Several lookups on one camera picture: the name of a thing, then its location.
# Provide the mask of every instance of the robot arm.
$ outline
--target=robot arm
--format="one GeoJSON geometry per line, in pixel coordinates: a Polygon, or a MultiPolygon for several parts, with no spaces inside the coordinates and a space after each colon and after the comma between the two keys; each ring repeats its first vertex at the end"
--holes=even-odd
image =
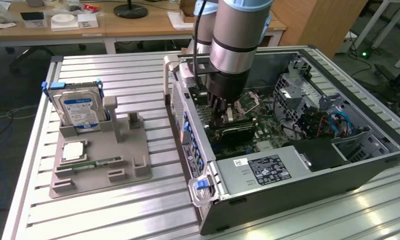
{"type": "MultiPolygon", "coordinates": [[[[209,45],[209,63],[216,69],[205,80],[213,119],[238,98],[249,76],[249,69],[271,22],[273,0],[218,0],[208,2],[197,27],[197,52],[209,45]]],[[[198,14],[202,1],[196,2],[198,14]]]]}

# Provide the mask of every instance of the green circuit board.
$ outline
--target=green circuit board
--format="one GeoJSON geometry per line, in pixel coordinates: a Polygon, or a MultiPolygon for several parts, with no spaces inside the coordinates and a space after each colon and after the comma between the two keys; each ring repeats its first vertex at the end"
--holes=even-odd
{"type": "MultiPolygon", "coordinates": [[[[210,108],[204,99],[193,99],[202,126],[210,122],[210,108]]],[[[275,118],[267,96],[258,96],[253,91],[245,91],[232,108],[233,121],[253,120],[240,124],[238,128],[250,128],[254,131],[252,139],[233,141],[230,145],[220,145],[221,129],[205,128],[205,134],[213,149],[216,159],[237,157],[249,153],[277,149],[289,138],[281,129],[281,123],[275,118]]]]}

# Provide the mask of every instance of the motherboard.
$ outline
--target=motherboard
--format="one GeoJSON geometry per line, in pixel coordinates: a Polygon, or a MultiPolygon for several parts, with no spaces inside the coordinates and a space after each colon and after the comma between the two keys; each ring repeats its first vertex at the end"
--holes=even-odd
{"type": "Polygon", "coordinates": [[[288,134],[284,132],[281,122],[273,115],[269,95],[258,95],[254,89],[242,92],[220,126],[210,124],[206,91],[193,88],[190,95],[217,160],[277,149],[295,137],[292,131],[288,134]]]}

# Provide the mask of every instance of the black lamp base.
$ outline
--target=black lamp base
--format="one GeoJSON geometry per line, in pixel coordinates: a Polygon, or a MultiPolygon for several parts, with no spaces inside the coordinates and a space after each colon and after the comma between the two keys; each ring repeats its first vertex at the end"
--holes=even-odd
{"type": "Polygon", "coordinates": [[[113,8],[113,13],[125,19],[140,19],[148,15],[148,9],[136,4],[132,4],[132,9],[129,9],[129,5],[122,4],[113,8]]]}

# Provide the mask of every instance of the white box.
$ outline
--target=white box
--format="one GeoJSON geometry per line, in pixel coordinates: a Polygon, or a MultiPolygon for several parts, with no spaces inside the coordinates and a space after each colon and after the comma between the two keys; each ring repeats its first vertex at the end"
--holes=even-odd
{"type": "Polygon", "coordinates": [[[44,12],[21,12],[20,15],[28,29],[45,28],[48,26],[44,12]]]}
{"type": "Polygon", "coordinates": [[[78,27],[80,29],[97,28],[98,20],[96,19],[96,14],[78,14],[77,15],[78,27]]]}
{"type": "Polygon", "coordinates": [[[336,51],[337,54],[343,54],[348,52],[349,47],[352,46],[353,42],[357,39],[357,35],[353,34],[351,31],[347,33],[344,41],[336,51]]]}
{"type": "Polygon", "coordinates": [[[76,17],[65,13],[54,15],[50,18],[50,30],[52,32],[78,30],[76,17]]]}

